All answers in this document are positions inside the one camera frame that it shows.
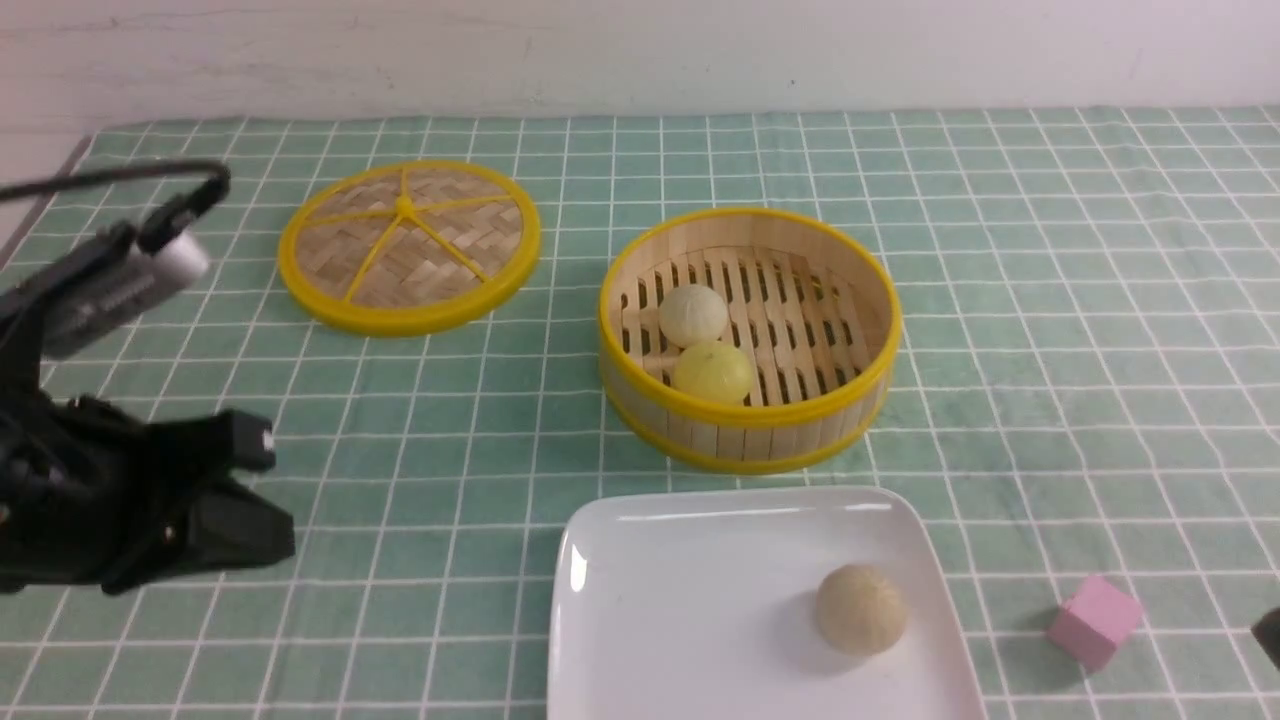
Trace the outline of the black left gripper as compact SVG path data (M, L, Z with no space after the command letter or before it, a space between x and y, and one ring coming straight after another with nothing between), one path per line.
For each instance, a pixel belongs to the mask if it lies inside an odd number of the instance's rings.
M5 397L3 593L124 594L177 577L178 505L201 477L275 466L273 424L253 413L141 421L87 396ZM236 480L207 488L187 514L187 574L270 568L294 552L292 515Z

